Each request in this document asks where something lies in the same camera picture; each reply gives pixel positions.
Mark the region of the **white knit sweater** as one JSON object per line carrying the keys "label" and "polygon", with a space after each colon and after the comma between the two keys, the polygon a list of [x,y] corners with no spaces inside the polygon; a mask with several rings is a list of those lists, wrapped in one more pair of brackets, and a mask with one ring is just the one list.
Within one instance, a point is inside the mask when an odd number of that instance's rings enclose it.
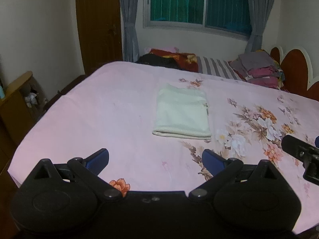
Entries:
{"label": "white knit sweater", "polygon": [[177,88],[170,84],[157,95],[156,118],[153,135],[209,140],[207,95],[201,90]]}

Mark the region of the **stack of folded clothes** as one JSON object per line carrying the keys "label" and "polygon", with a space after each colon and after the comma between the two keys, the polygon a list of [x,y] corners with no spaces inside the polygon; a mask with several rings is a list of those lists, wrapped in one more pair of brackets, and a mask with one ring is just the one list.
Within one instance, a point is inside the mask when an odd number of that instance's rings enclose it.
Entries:
{"label": "stack of folded clothes", "polygon": [[280,64],[265,50],[240,54],[229,65],[243,81],[278,90],[284,87]]}

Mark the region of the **pink floral bed sheet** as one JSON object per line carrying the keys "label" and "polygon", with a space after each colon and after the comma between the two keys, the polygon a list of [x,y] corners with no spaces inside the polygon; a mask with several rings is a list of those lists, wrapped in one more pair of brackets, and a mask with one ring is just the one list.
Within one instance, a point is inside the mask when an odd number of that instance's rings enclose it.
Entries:
{"label": "pink floral bed sheet", "polygon": [[[168,84],[207,95],[209,140],[153,135],[157,94]],[[318,186],[282,151],[287,134],[314,142],[317,101],[211,75],[114,62],[57,100],[20,143],[8,171],[21,185],[40,159],[60,164],[106,148],[110,162],[100,177],[123,192],[190,192],[211,178],[201,161],[205,149],[246,164],[267,159],[301,200],[294,227],[300,233],[318,224]]]}

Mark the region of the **red white scalloped headboard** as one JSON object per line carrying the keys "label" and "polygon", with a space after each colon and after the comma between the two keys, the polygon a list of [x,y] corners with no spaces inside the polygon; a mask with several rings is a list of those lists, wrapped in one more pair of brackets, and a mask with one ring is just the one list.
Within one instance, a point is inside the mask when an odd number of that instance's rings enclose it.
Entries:
{"label": "red white scalloped headboard", "polygon": [[285,90],[318,101],[318,76],[314,76],[311,59],[304,48],[297,47],[284,53],[281,46],[275,45],[270,55],[283,70]]}

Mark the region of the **wooden bedside shelf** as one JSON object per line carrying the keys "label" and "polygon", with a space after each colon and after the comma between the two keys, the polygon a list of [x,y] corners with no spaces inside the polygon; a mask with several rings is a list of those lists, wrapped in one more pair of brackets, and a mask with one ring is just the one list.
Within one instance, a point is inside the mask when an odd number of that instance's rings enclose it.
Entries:
{"label": "wooden bedside shelf", "polygon": [[1,152],[12,158],[17,146],[35,126],[47,102],[32,71],[11,82],[1,99]]}

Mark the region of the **grey striped pillow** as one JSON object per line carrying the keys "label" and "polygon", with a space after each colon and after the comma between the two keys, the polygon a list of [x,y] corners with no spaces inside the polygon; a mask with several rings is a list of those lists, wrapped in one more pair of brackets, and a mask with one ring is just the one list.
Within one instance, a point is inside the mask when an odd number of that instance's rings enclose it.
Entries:
{"label": "grey striped pillow", "polygon": [[197,56],[197,64],[199,73],[226,79],[242,80],[227,61]]}

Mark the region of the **black garment on bed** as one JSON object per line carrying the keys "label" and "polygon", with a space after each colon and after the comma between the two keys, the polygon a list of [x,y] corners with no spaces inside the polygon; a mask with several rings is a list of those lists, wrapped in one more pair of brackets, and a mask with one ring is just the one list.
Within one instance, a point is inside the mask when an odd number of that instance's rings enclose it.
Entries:
{"label": "black garment on bed", "polygon": [[147,53],[143,56],[140,56],[136,63],[151,66],[161,66],[170,69],[180,69],[177,62],[173,58],[164,58],[152,53]]}

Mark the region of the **window with green screen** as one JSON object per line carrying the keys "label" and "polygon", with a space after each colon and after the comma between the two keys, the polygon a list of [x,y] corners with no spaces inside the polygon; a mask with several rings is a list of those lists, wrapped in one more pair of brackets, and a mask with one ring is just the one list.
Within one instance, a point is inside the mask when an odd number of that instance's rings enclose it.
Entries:
{"label": "window with green screen", "polygon": [[251,34],[248,0],[143,0],[145,27]]}

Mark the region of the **brown wooden door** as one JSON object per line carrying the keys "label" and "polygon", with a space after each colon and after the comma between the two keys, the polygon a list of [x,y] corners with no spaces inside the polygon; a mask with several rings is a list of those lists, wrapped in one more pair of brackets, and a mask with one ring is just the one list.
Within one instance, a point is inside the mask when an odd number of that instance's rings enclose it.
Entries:
{"label": "brown wooden door", "polygon": [[119,0],[76,0],[76,18],[86,75],[123,59]]}

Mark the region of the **right grey curtain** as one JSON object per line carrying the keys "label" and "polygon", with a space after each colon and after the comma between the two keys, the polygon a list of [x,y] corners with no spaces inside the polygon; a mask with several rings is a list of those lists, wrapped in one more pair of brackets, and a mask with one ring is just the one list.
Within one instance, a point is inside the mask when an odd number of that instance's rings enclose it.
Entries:
{"label": "right grey curtain", "polygon": [[274,0],[248,0],[251,34],[245,53],[255,52],[262,48],[263,33],[273,4]]}

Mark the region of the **grey curtain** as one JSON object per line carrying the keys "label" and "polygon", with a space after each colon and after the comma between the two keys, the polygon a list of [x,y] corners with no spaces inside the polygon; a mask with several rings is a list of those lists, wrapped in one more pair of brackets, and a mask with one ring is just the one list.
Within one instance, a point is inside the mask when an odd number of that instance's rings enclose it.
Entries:
{"label": "grey curtain", "polygon": [[135,62],[139,59],[139,46],[136,33],[138,0],[119,0],[123,18],[123,59]]}
{"label": "grey curtain", "polygon": [[245,53],[255,52],[262,48],[263,33],[273,4],[274,0],[248,0],[251,34]]}

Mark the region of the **left grey curtain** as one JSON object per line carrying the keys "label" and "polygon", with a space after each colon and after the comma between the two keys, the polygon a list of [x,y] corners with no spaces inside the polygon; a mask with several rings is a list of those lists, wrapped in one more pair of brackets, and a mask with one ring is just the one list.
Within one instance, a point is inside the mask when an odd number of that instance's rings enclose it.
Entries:
{"label": "left grey curtain", "polygon": [[135,62],[139,59],[139,46],[136,33],[138,0],[119,0],[123,18],[123,59]]}

